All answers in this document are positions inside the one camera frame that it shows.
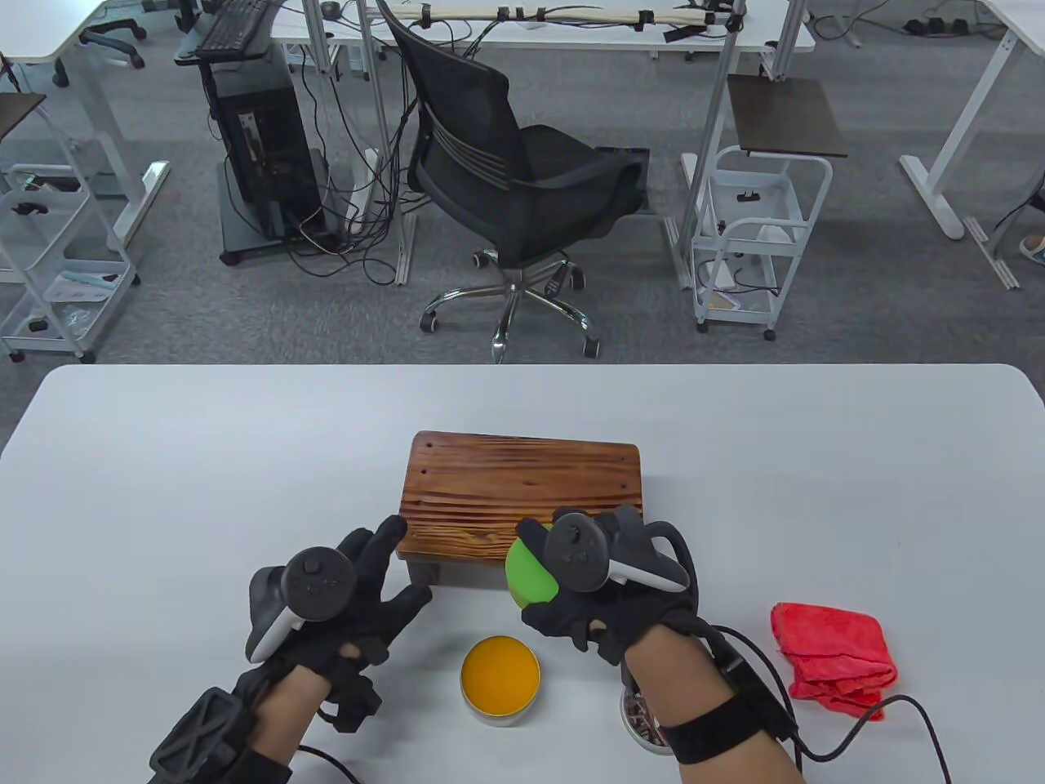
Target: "computer tower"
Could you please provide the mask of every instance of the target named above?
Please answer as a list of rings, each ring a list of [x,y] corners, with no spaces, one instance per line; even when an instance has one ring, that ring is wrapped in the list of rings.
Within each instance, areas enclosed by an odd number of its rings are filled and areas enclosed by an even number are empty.
[[[314,238],[336,232],[321,208],[319,181],[281,47],[261,60],[213,65],[212,107],[239,186],[243,215],[269,239]]]

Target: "black glove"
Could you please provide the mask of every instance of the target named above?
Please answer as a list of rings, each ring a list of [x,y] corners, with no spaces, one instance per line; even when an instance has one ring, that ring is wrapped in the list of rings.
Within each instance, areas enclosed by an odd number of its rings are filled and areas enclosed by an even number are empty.
[[[352,600],[329,621],[306,623],[274,655],[286,665],[307,667],[329,681],[331,702],[341,701],[341,692],[357,683],[361,670],[388,659],[388,646],[432,601],[432,590],[420,585],[408,585],[394,598],[381,601],[389,558],[405,535],[407,521],[394,514],[381,523],[376,533],[358,528],[346,536],[338,550],[355,567]],[[349,643],[359,649],[357,658],[347,658],[343,646]]]
[[[560,509],[553,521],[577,509]],[[541,564],[548,529],[532,517],[516,526],[527,549]],[[608,581],[598,591],[582,594],[559,585],[550,602],[530,604],[522,610],[522,622],[544,637],[568,637],[577,650],[586,651],[588,642],[599,646],[599,655],[619,665],[624,653],[658,623],[678,625],[675,618],[692,618],[696,613],[689,591],[669,593],[637,582],[621,585]],[[599,621],[605,629],[591,629]]]

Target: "chrome chair base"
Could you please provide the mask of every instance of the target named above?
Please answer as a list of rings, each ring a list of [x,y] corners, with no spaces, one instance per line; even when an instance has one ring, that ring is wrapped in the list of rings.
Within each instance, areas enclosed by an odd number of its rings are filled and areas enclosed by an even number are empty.
[[[480,251],[472,256],[472,261],[477,267],[486,267],[490,261],[496,262],[497,252],[494,250]],[[600,343],[595,336],[591,322],[588,317],[578,310],[567,302],[563,302],[557,297],[549,296],[544,289],[557,272],[564,266],[567,267],[567,280],[577,289],[584,287],[583,273],[573,266],[568,259],[556,259],[548,263],[538,264],[528,270],[501,270],[504,282],[500,285],[479,285],[468,289],[451,289],[436,297],[421,315],[421,331],[435,332],[439,328],[439,321],[436,310],[447,302],[456,299],[470,299],[477,297],[504,297],[505,309],[501,313],[501,320],[497,328],[493,332],[493,340],[490,344],[491,359],[494,365],[500,365],[505,361],[505,352],[508,350],[508,333],[511,330],[512,322],[515,319],[515,310],[522,299],[531,299],[552,308],[560,316],[564,316],[574,322],[584,332],[584,355],[595,360],[599,356]]]

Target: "black office chair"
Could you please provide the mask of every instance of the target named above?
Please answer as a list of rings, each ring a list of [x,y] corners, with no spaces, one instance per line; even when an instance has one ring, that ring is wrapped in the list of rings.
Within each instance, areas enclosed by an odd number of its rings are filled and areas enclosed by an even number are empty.
[[[454,289],[436,297],[421,317],[434,332],[436,310],[468,297],[505,297],[493,335],[493,362],[504,360],[508,330],[524,297],[565,316],[584,330],[584,354],[599,355],[587,317],[557,298],[568,277],[584,276],[556,259],[581,239],[605,236],[618,218],[640,209],[645,183],[642,159],[594,149],[547,125],[519,129],[508,103],[508,78],[414,36],[384,0],[377,7],[395,37],[417,89],[420,131],[408,182],[450,217],[493,244],[475,254],[477,266],[494,263],[504,282]],[[548,283],[543,289],[538,284]]]
[[[133,19],[117,19],[112,22],[92,24],[79,33],[79,42],[82,44],[97,44],[98,46],[104,46],[107,49],[121,51],[127,55],[131,67],[136,71],[144,68],[145,61],[138,53],[138,49],[135,48],[134,44],[127,44],[117,38],[106,34],[113,30],[131,30],[131,34],[135,37],[136,41],[144,41],[148,37],[145,28]],[[51,76],[51,82],[57,87],[69,87],[69,74],[66,73],[65,63],[62,62],[61,57],[54,61],[54,75]]]

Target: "red towel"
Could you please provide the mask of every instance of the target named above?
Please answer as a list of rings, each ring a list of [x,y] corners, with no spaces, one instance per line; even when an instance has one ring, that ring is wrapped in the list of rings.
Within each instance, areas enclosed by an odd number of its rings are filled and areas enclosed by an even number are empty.
[[[899,673],[882,627],[870,616],[834,607],[782,603],[769,615],[781,653],[794,667],[791,696],[829,711],[862,716],[882,701]],[[879,711],[872,721],[881,721]]]

